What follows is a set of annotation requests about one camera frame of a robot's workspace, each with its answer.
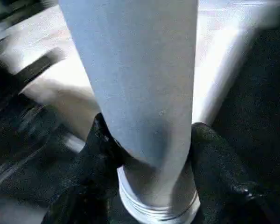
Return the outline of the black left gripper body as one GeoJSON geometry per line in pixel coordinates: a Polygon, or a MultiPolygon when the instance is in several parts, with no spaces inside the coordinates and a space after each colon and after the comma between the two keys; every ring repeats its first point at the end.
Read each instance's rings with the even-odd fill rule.
{"type": "Polygon", "coordinates": [[[24,89],[0,65],[0,144],[40,143],[60,136],[61,121],[56,112],[27,97],[24,89]]]}

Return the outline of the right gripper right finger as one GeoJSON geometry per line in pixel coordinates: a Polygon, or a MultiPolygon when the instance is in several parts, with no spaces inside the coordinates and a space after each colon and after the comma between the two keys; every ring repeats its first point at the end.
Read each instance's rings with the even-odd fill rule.
{"type": "Polygon", "coordinates": [[[190,156],[203,224],[280,224],[280,204],[249,176],[228,142],[192,125],[190,156]]]}

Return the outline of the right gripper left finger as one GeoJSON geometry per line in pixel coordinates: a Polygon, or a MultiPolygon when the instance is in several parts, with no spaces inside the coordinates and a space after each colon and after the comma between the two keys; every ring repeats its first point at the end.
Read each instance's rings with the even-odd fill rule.
{"type": "Polygon", "coordinates": [[[117,169],[122,165],[123,149],[99,113],[85,146],[55,190],[42,223],[108,224],[108,201],[119,189],[117,169]]]}

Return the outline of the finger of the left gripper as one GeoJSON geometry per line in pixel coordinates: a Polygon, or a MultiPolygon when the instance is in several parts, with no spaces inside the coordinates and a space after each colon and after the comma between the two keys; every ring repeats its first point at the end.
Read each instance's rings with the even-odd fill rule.
{"type": "Polygon", "coordinates": [[[26,87],[50,67],[63,60],[65,56],[65,52],[61,48],[54,48],[20,70],[14,75],[14,78],[20,87],[26,87]]]}

